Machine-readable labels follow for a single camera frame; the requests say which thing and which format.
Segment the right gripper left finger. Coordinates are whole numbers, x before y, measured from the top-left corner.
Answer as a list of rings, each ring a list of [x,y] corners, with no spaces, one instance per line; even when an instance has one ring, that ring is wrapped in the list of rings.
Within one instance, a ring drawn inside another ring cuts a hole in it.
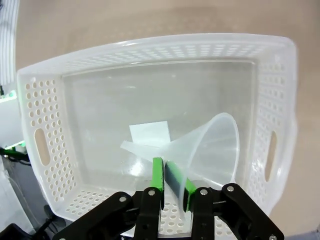
[[[54,235],[55,240],[119,240],[134,229],[135,240],[158,238],[164,208],[164,163],[152,160],[152,178],[134,195],[119,191]]]

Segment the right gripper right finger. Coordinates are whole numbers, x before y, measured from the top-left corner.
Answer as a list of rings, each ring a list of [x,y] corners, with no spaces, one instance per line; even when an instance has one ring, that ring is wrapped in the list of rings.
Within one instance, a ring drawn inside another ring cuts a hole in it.
[[[236,183],[220,190],[197,187],[183,177],[172,162],[164,164],[164,180],[176,196],[182,196],[182,211],[192,213],[191,239],[215,239],[215,217],[222,220],[238,240],[283,240],[282,231]]]

